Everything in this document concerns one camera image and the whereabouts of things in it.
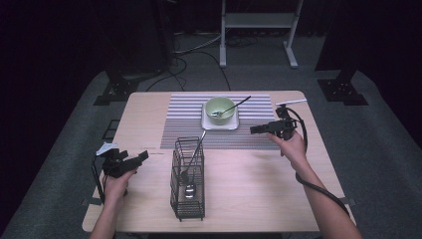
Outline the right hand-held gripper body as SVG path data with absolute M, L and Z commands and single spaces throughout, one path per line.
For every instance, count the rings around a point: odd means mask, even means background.
M 307 135 L 305 121 L 297 112 L 288 107 L 288 103 L 279 104 L 276 108 L 278 120 L 271 122 L 270 132 L 281 139 L 291 139 L 294 131 L 301 126 L 303 134 Z

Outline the black stand base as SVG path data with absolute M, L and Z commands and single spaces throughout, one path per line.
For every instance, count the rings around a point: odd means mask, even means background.
M 325 99 L 328 102 L 343 103 L 345 106 L 367 106 L 365 97 L 351 83 L 355 73 L 356 66 L 345 66 L 336 78 L 319 79 L 317 83 Z
M 103 93 L 97 96 L 95 106 L 108 106 L 113 102 L 126 102 L 137 91 L 138 81 L 117 68 L 105 70 L 108 83 Z

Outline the white square plate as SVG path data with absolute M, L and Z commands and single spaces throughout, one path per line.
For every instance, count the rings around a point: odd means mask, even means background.
M 238 111 L 234 111 L 234 115 L 225 124 L 215 124 L 207 116 L 205 106 L 202 106 L 201 126 L 206 130 L 234 130 L 239 124 Z

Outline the person's right hand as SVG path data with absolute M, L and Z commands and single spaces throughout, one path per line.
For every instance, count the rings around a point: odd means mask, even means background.
M 305 142 L 299 133 L 294 131 L 293 136 L 287 140 L 281 139 L 271 133 L 268 133 L 267 137 L 279 147 L 281 156 L 285 156 L 289 160 L 296 172 L 310 168 L 306 157 Z

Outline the white metal stand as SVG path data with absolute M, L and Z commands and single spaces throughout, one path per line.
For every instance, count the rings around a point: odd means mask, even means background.
M 229 29 L 289 29 L 289 38 L 283 43 L 292 69 L 299 67 L 292 44 L 296 35 L 305 0 L 298 0 L 292 13 L 227 13 L 226 0 L 222 0 L 219 66 L 227 66 L 226 32 Z

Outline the black-handled metal spoon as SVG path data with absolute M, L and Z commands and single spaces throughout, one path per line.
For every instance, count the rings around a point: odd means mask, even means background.
M 187 164 L 187 167 L 180 173 L 181 179 L 183 180 L 185 184 L 185 191 L 184 195 L 186 198 L 193 198 L 196 195 L 196 184 L 193 180 L 189 178 L 189 169 L 192 165 L 192 163 L 197 159 L 197 154 L 200 150 L 200 147 L 202 145 L 202 141 L 206 135 L 207 131 L 204 130 L 202 132 L 201 137 L 199 138 L 197 145 L 192 153 L 191 159 L 189 163 Z
M 242 103 L 244 103 L 244 102 L 246 102 L 248 99 L 250 99 L 251 98 L 251 96 L 248 96 L 248 97 L 246 97 L 245 99 L 243 99 L 242 101 L 240 101 L 239 103 L 237 103 L 237 104 L 235 104 L 235 105 L 233 105 L 232 107 L 230 107 L 230 108 L 228 108 L 227 110 L 225 110 L 225 111 L 219 111 L 219 112 L 217 112 L 217 111 L 215 111 L 215 112 L 213 112 L 212 114 L 211 114 L 211 117 L 213 117 L 213 118 L 220 118 L 225 112 L 228 112 L 228 111 L 230 111 L 230 110 L 232 110 L 232 109 L 234 109 L 234 108 L 236 108 L 237 106 L 239 106 L 239 105 L 241 105 Z

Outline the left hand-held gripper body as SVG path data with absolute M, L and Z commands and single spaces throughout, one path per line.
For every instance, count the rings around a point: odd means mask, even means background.
M 118 178 L 126 172 L 134 170 L 134 165 L 129 164 L 126 158 L 119 159 L 118 155 L 120 152 L 121 151 L 117 148 L 116 143 L 108 142 L 105 142 L 96 152 L 96 156 L 100 156 L 105 159 L 102 166 L 105 175 Z

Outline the black wire cutlery basket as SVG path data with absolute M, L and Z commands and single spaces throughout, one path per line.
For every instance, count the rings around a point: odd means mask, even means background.
M 180 176 L 180 173 L 187 167 L 199 138 L 180 137 L 175 142 L 173 150 L 170 178 L 170 206 L 180 221 L 194 218 L 202 220 L 205 217 L 205 172 L 202 145 L 197 154 L 197 159 L 189 169 L 189 178 L 196 184 L 196 195 L 193 198 L 185 197 L 185 184 Z

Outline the grey striped placemat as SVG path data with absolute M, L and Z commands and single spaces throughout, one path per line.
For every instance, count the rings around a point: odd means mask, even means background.
M 161 148 L 173 147 L 179 137 L 200 136 L 202 106 L 220 94 L 172 94 L 167 109 Z M 250 134 L 250 127 L 274 121 L 273 104 L 268 94 L 252 94 L 236 109 L 239 126 L 234 130 L 206 130 L 206 149 L 276 150 L 264 134 Z

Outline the green bowl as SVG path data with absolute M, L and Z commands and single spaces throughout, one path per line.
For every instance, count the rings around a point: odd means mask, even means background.
M 215 111 L 225 111 L 228 108 L 232 107 L 234 102 L 226 97 L 215 97 L 210 99 L 205 103 L 205 110 L 207 116 L 211 119 L 211 121 L 215 124 L 225 124 L 233 115 L 235 109 L 232 109 L 228 112 L 225 112 L 220 118 L 213 118 L 211 114 Z

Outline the person's left hand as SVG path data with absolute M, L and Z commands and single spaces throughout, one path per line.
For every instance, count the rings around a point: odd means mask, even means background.
M 126 172 L 118 178 L 105 175 L 103 178 L 105 203 L 115 203 L 120 201 L 123 196 L 130 178 L 136 174 L 136 170 Z

